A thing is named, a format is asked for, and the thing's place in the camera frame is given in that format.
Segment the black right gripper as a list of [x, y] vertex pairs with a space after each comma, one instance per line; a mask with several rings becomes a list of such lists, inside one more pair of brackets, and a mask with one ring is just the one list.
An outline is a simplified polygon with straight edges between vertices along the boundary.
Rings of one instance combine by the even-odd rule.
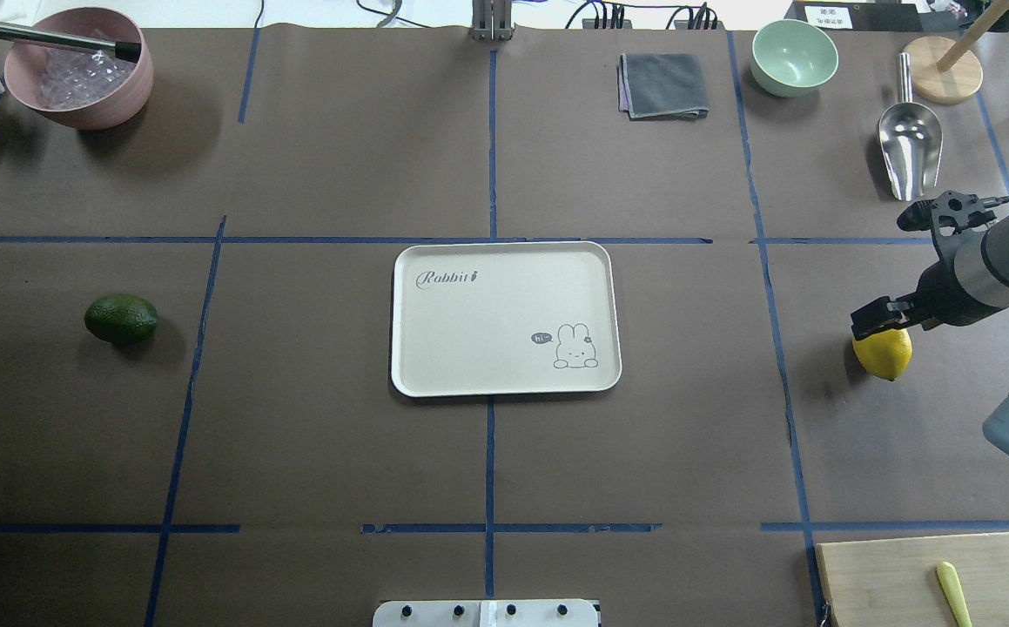
[[851, 337], [855, 341], [916, 325], [925, 330], [939, 325], [965, 325], [965, 290], [949, 263], [935, 262], [927, 267], [919, 275], [914, 293], [899, 299], [878, 297], [851, 313]]

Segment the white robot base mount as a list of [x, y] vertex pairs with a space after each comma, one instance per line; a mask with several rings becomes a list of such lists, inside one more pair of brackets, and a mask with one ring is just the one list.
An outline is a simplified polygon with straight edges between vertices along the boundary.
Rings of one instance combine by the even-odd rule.
[[600, 626], [599, 603], [580, 598], [398, 600], [373, 626]]

